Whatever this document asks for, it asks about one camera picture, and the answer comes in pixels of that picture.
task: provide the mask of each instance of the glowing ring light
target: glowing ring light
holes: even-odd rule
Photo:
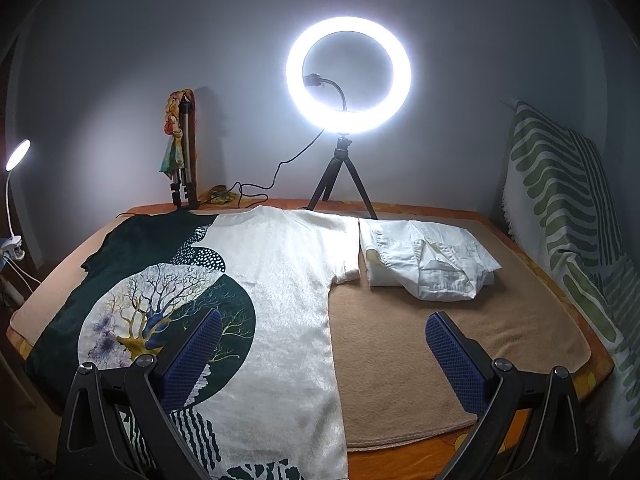
[[[376,40],[391,58],[394,72],[391,90],[381,103],[369,110],[333,110],[313,99],[306,90],[302,80],[306,54],[319,40],[335,32],[365,34]],[[287,59],[287,85],[293,102],[310,122],[328,132],[357,134],[380,126],[400,109],[411,86],[411,66],[402,44],[386,28],[363,18],[343,16],[316,23],[296,40]]]

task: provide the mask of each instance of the white wall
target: white wall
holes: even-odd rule
[[[385,25],[412,63],[402,109],[351,147],[371,199],[489,215],[513,115],[501,101],[523,98],[604,149],[609,98],[592,4],[46,0],[12,70],[9,126],[33,141],[15,175],[25,195],[21,217],[30,217],[42,258],[56,260],[115,214],[170,202],[169,181],[158,173],[163,107],[186,87],[196,92],[200,187],[270,182],[277,162],[316,133],[287,92],[289,48],[306,27],[337,15]],[[350,41],[324,40],[308,64],[335,79],[350,105],[366,106],[388,84],[388,62],[375,45],[360,41],[359,54]],[[334,136],[322,136],[283,167],[272,196],[308,198],[334,145]],[[332,198],[356,197],[342,174]]]

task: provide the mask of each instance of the tree illustration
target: tree illustration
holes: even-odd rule
[[[243,310],[236,310],[234,312],[224,311],[222,314],[222,336],[220,337],[220,343],[216,347],[216,352],[209,360],[210,363],[217,363],[223,359],[239,359],[240,356],[231,348],[224,344],[225,337],[230,339],[231,337],[239,337],[240,339],[251,339],[254,336],[254,332],[247,327],[247,317]]]
[[[149,345],[149,341],[172,323],[193,315],[198,305],[191,300],[210,283],[209,271],[203,267],[189,266],[179,274],[166,267],[157,264],[131,276],[124,293],[109,300],[110,308],[126,322],[127,335],[116,336],[116,341],[129,350],[132,359],[158,354],[162,347]]]

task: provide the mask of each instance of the green striped blanket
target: green striped blanket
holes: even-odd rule
[[[616,367],[593,416],[600,451],[615,458],[640,428],[640,279],[594,143],[518,102],[504,211],[517,243],[612,355]]]

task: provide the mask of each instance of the folded white shirt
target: folded white shirt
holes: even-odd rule
[[[420,300],[471,300],[500,264],[460,227],[415,220],[360,219],[370,286],[398,286]]]

